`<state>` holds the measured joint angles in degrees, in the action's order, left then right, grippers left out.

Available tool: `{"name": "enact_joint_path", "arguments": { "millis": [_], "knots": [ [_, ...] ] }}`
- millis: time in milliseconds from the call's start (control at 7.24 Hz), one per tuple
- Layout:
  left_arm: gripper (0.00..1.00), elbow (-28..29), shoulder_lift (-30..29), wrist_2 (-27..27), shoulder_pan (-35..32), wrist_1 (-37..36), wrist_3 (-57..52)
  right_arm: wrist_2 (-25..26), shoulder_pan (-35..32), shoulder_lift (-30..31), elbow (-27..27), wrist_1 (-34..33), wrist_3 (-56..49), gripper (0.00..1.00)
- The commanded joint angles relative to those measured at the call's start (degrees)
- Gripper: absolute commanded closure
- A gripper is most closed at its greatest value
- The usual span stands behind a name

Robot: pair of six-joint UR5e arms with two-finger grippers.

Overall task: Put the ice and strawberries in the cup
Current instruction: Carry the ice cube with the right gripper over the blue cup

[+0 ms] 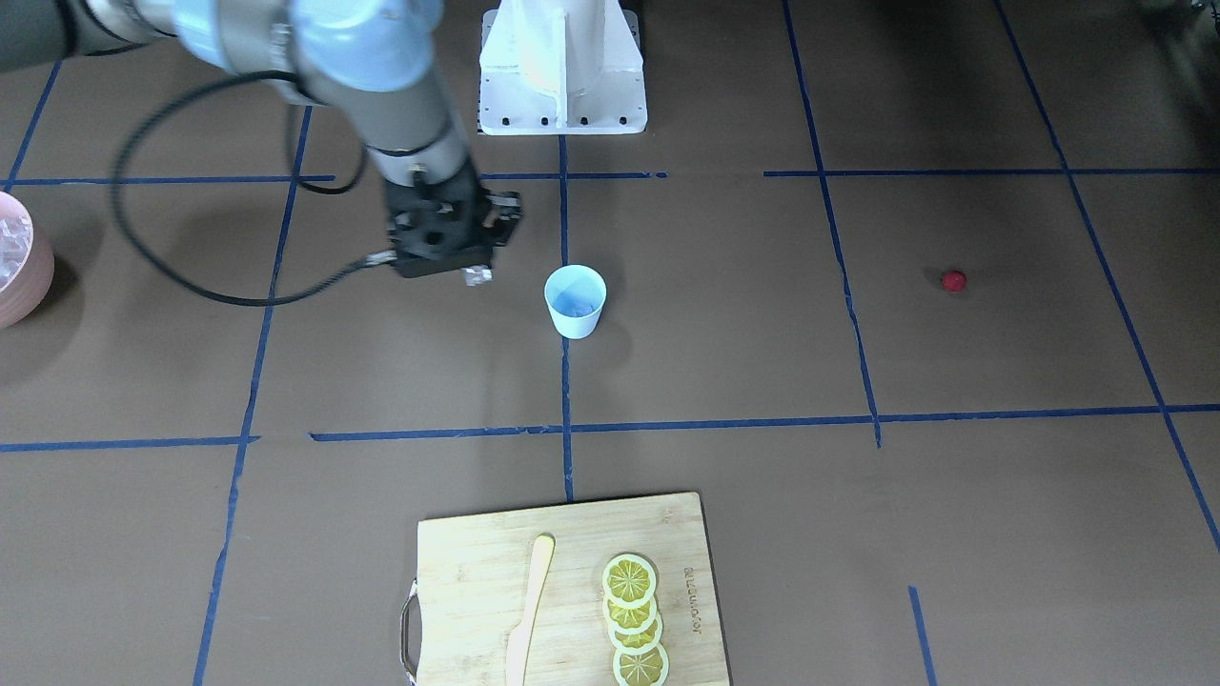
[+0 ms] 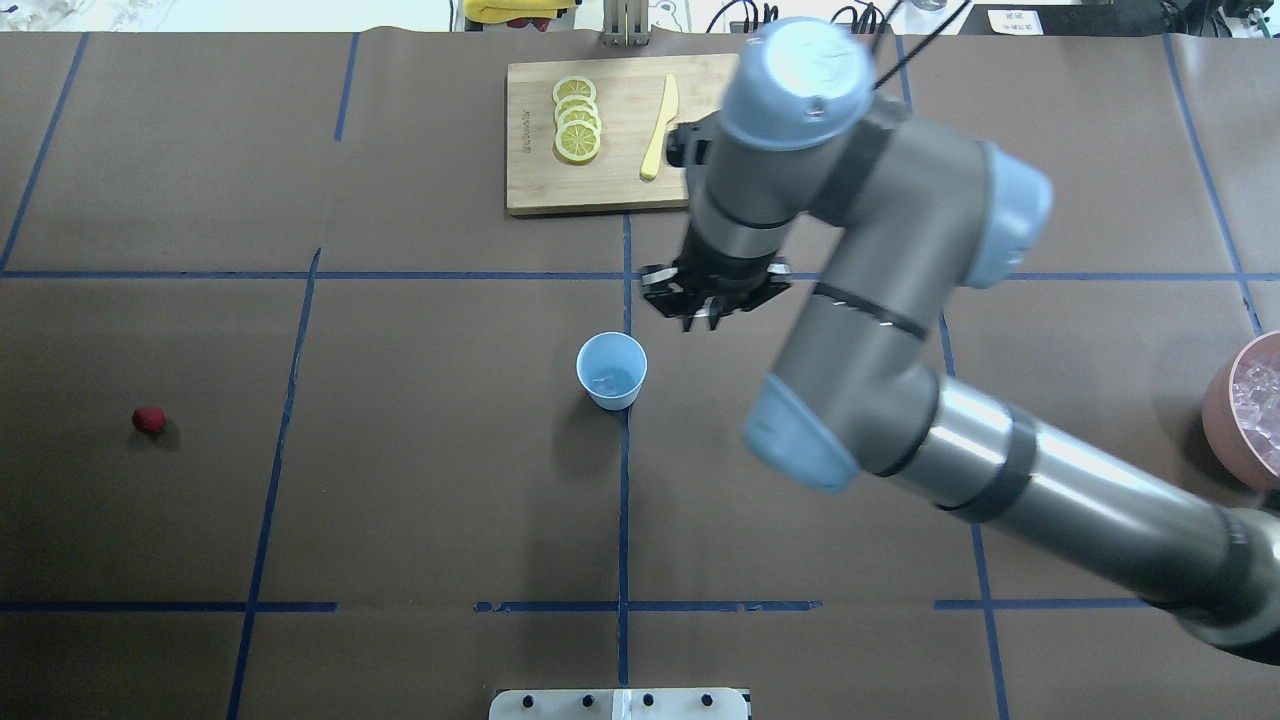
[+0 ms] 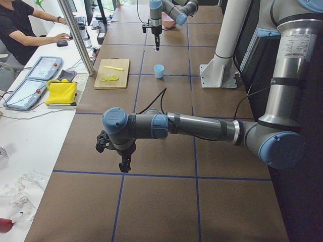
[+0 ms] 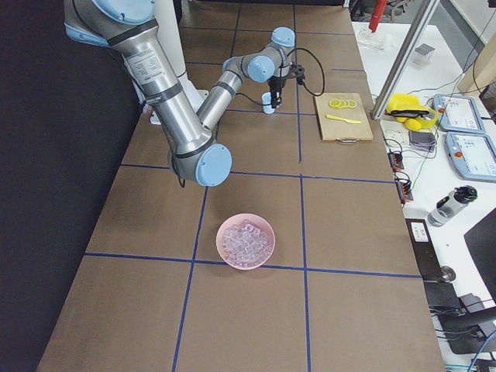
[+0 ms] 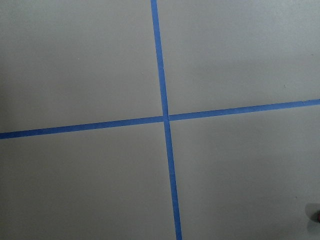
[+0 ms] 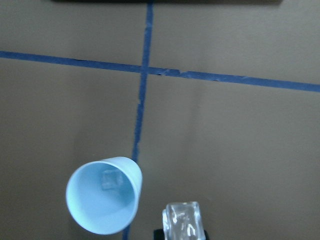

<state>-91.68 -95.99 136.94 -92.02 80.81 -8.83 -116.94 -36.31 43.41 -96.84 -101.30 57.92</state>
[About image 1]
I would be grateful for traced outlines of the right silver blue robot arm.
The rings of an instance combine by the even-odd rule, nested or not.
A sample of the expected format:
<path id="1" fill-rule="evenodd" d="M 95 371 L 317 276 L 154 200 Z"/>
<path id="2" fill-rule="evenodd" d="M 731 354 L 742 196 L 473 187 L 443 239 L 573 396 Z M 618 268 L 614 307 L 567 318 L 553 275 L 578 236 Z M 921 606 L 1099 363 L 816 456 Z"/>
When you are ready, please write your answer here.
<path id="1" fill-rule="evenodd" d="M 411 258 L 483 247 L 490 204 L 436 70 L 440 1 L 5 1 L 2 70 L 173 38 L 229 74 L 281 74 L 289 99 L 348 117 Z"/>

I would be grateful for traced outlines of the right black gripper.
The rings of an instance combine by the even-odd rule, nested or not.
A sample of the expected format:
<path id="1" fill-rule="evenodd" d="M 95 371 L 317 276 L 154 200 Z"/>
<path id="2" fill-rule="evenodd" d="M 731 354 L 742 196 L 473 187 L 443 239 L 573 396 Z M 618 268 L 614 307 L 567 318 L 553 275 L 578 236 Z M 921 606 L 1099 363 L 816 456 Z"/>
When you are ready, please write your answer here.
<path id="1" fill-rule="evenodd" d="M 475 161 L 466 159 L 458 173 L 429 183 L 415 173 L 414 183 L 383 182 L 388 234 L 400 259 L 449 259 L 461 251 L 487 251 L 477 212 L 486 209 Z"/>

